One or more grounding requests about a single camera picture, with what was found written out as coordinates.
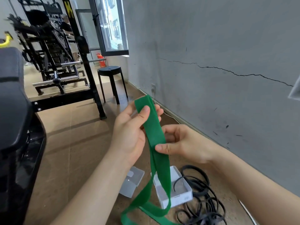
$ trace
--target hand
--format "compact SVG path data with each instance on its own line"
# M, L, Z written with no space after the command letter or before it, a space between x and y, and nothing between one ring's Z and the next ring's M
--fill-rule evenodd
M158 119L161 121L160 116L163 114L163 109L157 104L155 109ZM149 106L144 106L141 112L132 118L131 115L135 110L136 107L132 102L117 116L109 149L109 151L113 151L124 158L130 166L133 166L142 154L146 141L142 125L147 121L150 114Z
M201 164L210 163L223 148L186 125L165 125L162 127L167 144L158 144L157 152L179 154Z

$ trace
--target person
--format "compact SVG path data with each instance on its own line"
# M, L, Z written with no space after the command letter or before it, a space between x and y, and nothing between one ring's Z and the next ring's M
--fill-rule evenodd
M69 38L71 38L72 40L75 40L72 28L69 25L68 16L64 15L62 19L63 19L63 22L60 24L60 29L64 30ZM74 58L74 61L78 61L78 49L77 49L76 43L70 42L69 44L70 44L70 49L71 49L71 53Z
M159 105L155 108L160 121L163 109ZM145 145L146 136L141 128L150 108L145 106L132 118L134 111L131 103L117 116L106 155L51 225L106 223L126 174ZM211 165L260 225L300 223L298 196L186 125L165 125L162 130L168 143L156 145L156 151L178 154L199 165Z

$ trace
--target wall crack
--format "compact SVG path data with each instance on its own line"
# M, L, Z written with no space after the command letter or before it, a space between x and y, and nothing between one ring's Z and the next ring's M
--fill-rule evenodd
M181 61L168 61L168 62L179 62L179 63L181 63L181 64L186 64L186 65L197 64L197 63L195 63L195 62L192 62L192 63L185 63L185 62L181 62ZM261 76L261 77L263 77L263 78L265 78L265 79L272 80L272 81L277 81L277 82L283 83L283 84L285 84L285 85L287 85L287 86L290 86L290 87L293 87L293 86L294 86L294 85L287 84L287 83L285 83L285 82L283 82L283 81L280 81L280 80L275 80L275 79L268 78L268 77L263 76L263 75L261 75L261 74L239 75L239 74L234 73L233 71L226 70L226 69L219 68L219 67L209 67L209 66L201 67L201 66L199 66L198 64L197 64L197 66L198 66L199 68L201 68L201 69L211 68L211 69L220 69L220 70L224 70L224 71L229 72L229 73L232 73L232 74L234 74L234 75L236 75L236 76Z

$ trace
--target red fire extinguisher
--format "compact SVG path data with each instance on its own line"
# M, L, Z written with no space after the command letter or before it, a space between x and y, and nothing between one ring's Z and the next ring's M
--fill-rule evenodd
M100 53L97 53L97 58L104 58ZM100 67L106 67L105 61L99 61Z

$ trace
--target open window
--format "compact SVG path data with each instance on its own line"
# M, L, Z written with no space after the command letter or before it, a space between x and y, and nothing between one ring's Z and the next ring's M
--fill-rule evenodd
M89 0L101 54L128 55L122 0Z

